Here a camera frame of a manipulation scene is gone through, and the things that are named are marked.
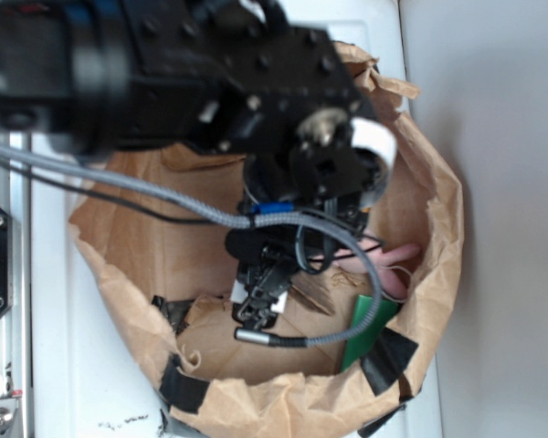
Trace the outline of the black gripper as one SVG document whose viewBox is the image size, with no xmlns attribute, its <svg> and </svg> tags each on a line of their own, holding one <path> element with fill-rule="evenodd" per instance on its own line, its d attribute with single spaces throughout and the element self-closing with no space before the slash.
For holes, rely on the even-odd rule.
<svg viewBox="0 0 548 438">
<path fill-rule="evenodd" d="M 366 229 L 368 209 L 384 194 L 389 162 L 367 150 L 250 155 L 243 166 L 243 222 L 227 234 L 238 261 L 232 317 L 242 331 L 264 331 L 299 274 L 325 273 L 341 249 L 366 268 L 373 297 L 383 289 L 364 249 L 381 248 Z"/>
</svg>

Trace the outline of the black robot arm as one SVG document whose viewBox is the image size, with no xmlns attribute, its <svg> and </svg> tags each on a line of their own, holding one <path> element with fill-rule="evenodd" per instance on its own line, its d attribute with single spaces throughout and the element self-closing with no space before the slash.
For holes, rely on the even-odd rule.
<svg viewBox="0 0 548 438">
<path fill-rule="evenodd" d="M 57 135 L 97 182 L 115 151 L 244 155 L 237 216 L 175 200 L 228 228 L 236 336 L 261 343 L 296 274 L 362 257 L 395 158 L 328 33 L 277 1 L 0 1 L 0 130 Z"/>
</svg>

